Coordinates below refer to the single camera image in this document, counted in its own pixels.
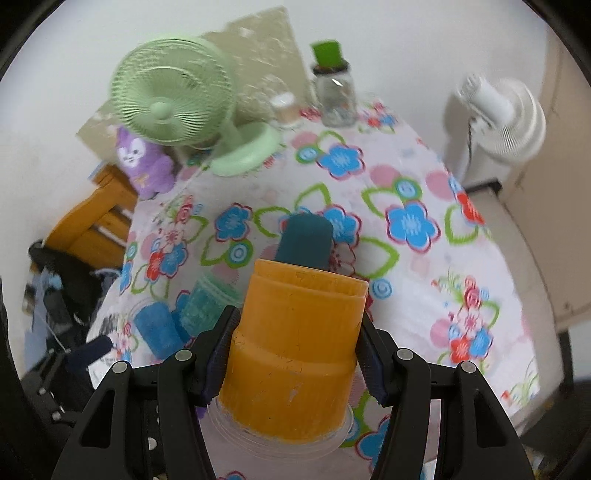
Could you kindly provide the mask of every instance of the white wall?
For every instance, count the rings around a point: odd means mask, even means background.
[[[106,99],[117,62],[157,35],[220,29],[279,3],[66,0],[17,55],[0,83],[0,274],[21,372],[27,246],[91,191],[96,159],[74,135]],[[522,0],[282,4],[307,63],[312,41],[339,39],[358,91],[380,95],[450,158],[463,150],[467,113],[449,94],[466,72],[517,77],[540,92],[547,30]]]
[[[591,321],[587,320],[569,328],[570,346],[573,354],[573,373],[575,380],[591,378]]]

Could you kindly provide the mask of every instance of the fan grille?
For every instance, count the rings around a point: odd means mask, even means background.
[[[200,38],[146,43],[121,61],[111,81],[119,120],[161,145],[211,139],[231,117],[234,99],[225,56]]]

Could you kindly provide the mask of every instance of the purple plush toy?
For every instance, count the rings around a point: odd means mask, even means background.
[[[160,145],[119,127],[117,156],[141,200],[150,199],[157,193],[170,192],[174,187],[174,164]]]

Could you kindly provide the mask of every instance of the table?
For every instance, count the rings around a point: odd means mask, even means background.
[[[325,128],[314,110],[303,115],[303,126],[287,131],[282,150],[259,169],[216,177],[197,156],[172,192],[138,203],[119,290],[109,292],[89,334],[108,333],[115,345],[91,366],[93,382],[116,360],[134,367],[163,360],[134,325],[138,306],[161,301],[178,319],[205,273],[246,292],[254,260],[273,259],[288,216],[313,212],[334,227],[330,269],[369,282],[366,309],[378,328],[429,362],[473,361],[509,415],[523,408],[539,389],[532,341],[505,260],[461,185],[380,102],[363,105],[349,129]],[[355,421],[342,447],[297,469],[249,456],[201,412],[216,473],[369,478],[389,410],[369,395],[359,371],[349,400]],[[437,424],[427,459],[437,449]]]

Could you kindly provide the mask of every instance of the white fan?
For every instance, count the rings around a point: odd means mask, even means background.
[[[457,96],[474,113],[472,142],[490,157],[515,166],[538,154],[546,135],[546,118],[522,82],[502,79],[492,86],[483,76],[473,74]]]

